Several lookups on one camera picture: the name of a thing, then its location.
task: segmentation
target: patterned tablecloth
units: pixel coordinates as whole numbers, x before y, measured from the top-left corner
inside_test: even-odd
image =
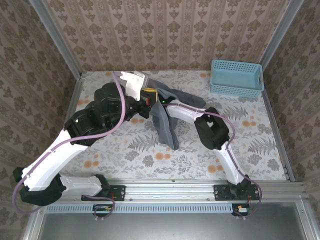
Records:
[[[285,180],[264,100],[210,93],[210,72],[199,70],[146,71],[152,79],[202,97],[205,108],[215,107],[236,129],[232,149],[242,168],[255,180]],[[76,110],[94,99],[94,92],[112,81],[111,72],[88,72]],[[180,148],[158,143],[151,117],[136,115],[110,136],[95,142],[62,170],[86,177],[104,174],[117,179],[226,179],[216,155],[205,148],[196,128],[178,121],[175,133]]]

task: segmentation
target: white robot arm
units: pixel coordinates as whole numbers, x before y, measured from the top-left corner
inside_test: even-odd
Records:
[[[151,107],[158,101],[155,89],[143,88],[147,85],[148,76],[141,72],[123,73],[122,79],[127,80],[125,99],[125,120],[129,121],[139,113],[148,118]],[[51,149],[58,143],[70,138],[95,135],[112,129],[119,121],[121,108],[120,95],[114,83],[107,83],[94,93],[94,101],[85,109],[77,111],[66,123],[52,145],[30,166],[18,167],[13,172],[19,182],[26,176],[24,187],[20,191],[23,202],[46,206],[59,198],[78,198],[79,196],[106,197],[110,186],[103,175],[91,177],[68,177],[60,175],[60,170],[77,154],[95,143],[97,139],[84,139],[68,142],[53,152]],[[165,107],[168,116],[194,124],[201,142],[213,150],[226,173],[227,181],[237,187],[246,181],[232,150],[233,161],[227,152],[229,129],[224,121],[209,113],[218,114],[215,108],[199,109],[171,100]],[[30,169],[47,153],[51,152],[36,169],[28,175]]]

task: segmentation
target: purple cable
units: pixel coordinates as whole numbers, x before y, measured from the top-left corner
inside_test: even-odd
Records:
[[[111,215],[111,213],[115,210],[115,207],[116,207],[116,202],[109,198],[109,197],[104,197],[104,196],[89,196],[89,195],[84,195],[85,197],[87,197],[88,199],[102,199],[102,200],[107,200],[107,201],[111,201],[112,202],[112,208],[111,210],[109,211],[109,213],[103,217],[99,217],[97,216],[97,210],[102,208],[103,206],[97,206],[95,209],[94,209],[94,212],[93,212],[93,215],[97,218],[97,219],[105,219],[107,217],[109,217]]]
[[[122,91],[121,85],[118,81],[118,76],[115,75],[114,73],[112,73],[113,75],[113,79],[114,82],[116,84],[116,88],[119,91],[120,94],[120,99],[121,99],[121,116],[120,116],[120,120],[119,122],[114,126],[114,128],[112,128],[109,131],[106,131],[104,133],[100,133],[100,134],[95,134],[95,135],[89,135],[89,136],[77,136],[77,137],[73,137],[70,138],[68,140],[62,141],[59,144],[57,144],[56,146],[54,146],[50,151],[48,151],[31,169],[30,171],[17,183],[17,185],[15,186],[13,193],[12,193],[12,205],[14,207],[14,209],[20,213],[20,214],[32,214],[36,211],[38,211],[40,207],[37,207],[31,211],[22,211],[21,209],[18,208],[17,203],[16,203],[16,198],[17,198],[17,194],[18,194],[18,189],[19,187],[24,183],[24,181],[27,179],[27,176],[30,176],[30,174],[32,174],[34,172],[34,170],[53,152],[55,151],[57,148],[59,148],[60,146],[62,146],[63,144],[66,143],[70,143],[70,142],[75,142],[75,141],[79,141],[79,140],[86,140],[86,139],[98,139],[98,138],[103,138],[109,134],[112,134],[113,132],[115,132],[120,125],[123,123],[124,119],[125,119],[125,115],[126,115],[126,102],[125,102],[125,97],[124,97],[124,93]]]
[[[193,107],[189,107],[189,106],[184,105],[184,104],[181,104],[181,103],[168,103],[168,104],[163,104],[163,106],[180,106],[180,107],[183,107],[183,108],[185,108],[185,109],[188,109],[188,110],[191,110],[191,111],[194,111],[194,112],[195,112],[195,109],[194,109]],[[229,154],[229,156],[230,156],[230,158],[231,158],[231,160],[232,160],[232,162],[233,162],[236,170],[239,172],[239,174],[240,174],[242,177],[244,177],[245,179],[247,179],[248,181],[250,181],[251,183],[255,184],[255,185],[257,186],[257,188],[259,189],[259,192],[260,192],[260,198],[259,198],[259,201],[258,201],[258,204],[257,204],[256,208],[255,208],[251,213],[249,213],[247,216],[245,216],[245,217],[247,218],[247,217],[252,216],[254,213],[257,212],[258,208],[259,208],[260,205],[261,205],[261,201],[262,201],[262,190],[261,190],[261,187],[259,186],[259,184],[257,184],[256,181],[250,179],[249,177],[247,177],[245,174],[243,174],[243,173],[240,171],[238,165],[236,164],[236,161],[235,161],[234,158],[232,157],[232,154],[231,154],[231,152],[230,152],[230,150],[229,150],[229,146],[230,146],[231,142],[235,139],[235,136],[236,136],[236,128],[235,128],[235,126],[233,125],[233,123],[232,123],[228,118],[226,118],[226,117],[224,117],[224,116],[221,116],[221,115],[219,115],[219,114],[216,114],[216,113],[213,113],[213,112],[208,112],[208,111],[202,111],[202,110],[197,110],[197,113],[207,114],[207,115],[211,115],[211,116],[215,116],[215,117],[221,118],[221,119],[225,120],[225,121],[231,126],[231,128],[232,128],[232,136],[231,136],[230,140],[228,141],[228,143],[227,143],[226,146],[225,146],[225,147],[226,147],[226,150],[227,150],[227,152],[228,152],[228,154]]]

